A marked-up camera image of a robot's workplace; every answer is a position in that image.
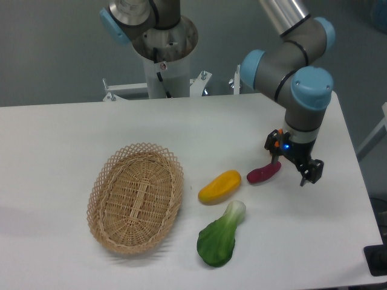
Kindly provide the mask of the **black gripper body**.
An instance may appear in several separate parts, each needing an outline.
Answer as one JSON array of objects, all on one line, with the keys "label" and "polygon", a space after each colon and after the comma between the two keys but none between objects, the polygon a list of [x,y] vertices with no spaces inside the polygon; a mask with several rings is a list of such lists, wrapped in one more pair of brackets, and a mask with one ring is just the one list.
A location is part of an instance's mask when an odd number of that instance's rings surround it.
[{"label": "black gripper body", "polygon": [[291,161],[298,171],[311,170],[315,166],[315,161],[311,158],[315,140],[308,143],[296,143],[288,137],[282,137],[280,148],[283,156]]}]

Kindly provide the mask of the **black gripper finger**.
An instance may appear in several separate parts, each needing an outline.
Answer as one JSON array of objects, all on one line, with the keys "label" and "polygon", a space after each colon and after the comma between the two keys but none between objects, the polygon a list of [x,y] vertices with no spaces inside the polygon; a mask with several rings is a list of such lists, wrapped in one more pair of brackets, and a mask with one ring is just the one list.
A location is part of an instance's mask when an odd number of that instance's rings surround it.
[{"label": "black gripper finger", "polygon": [[306,183],[315,184],[322,177],[324,169],[324,162],[319,159],[309,159],[305,164],[300,166],[300,173],[302,179],[300,186],[304,186]]},{"label": "black gripper finger", "polygon": [[264,148],[270,152],[272,165],[276,164],[278,162],[279,157],[282,156],[282,136],[282,130],[275,129],[270,134],[268,134],[267,139],[265,141]]}]

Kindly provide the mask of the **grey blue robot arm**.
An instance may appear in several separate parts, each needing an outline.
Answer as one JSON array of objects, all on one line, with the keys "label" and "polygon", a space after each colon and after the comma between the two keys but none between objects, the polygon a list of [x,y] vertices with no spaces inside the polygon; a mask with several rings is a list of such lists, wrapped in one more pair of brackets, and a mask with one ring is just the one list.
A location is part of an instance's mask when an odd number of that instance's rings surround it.
[{"label": "grey blue robot arm", "polygon": [[[285,109],[284,127],[265,142],[272,161],[285,157],[302,182],[315,183],[324,164],[311,152],[331,101],[333,78],[313,62],[332,47],[335,30],[326,19],[312,18],[301,1],[261,1],[261,6],[282,45],[272,53],[248,53],[237,78]],[[131,44],[143,58],[150,98],[189,96],[189,57],[198,32],[181,14],[179,1],[111,1],[99,16],[116,42]]]}]

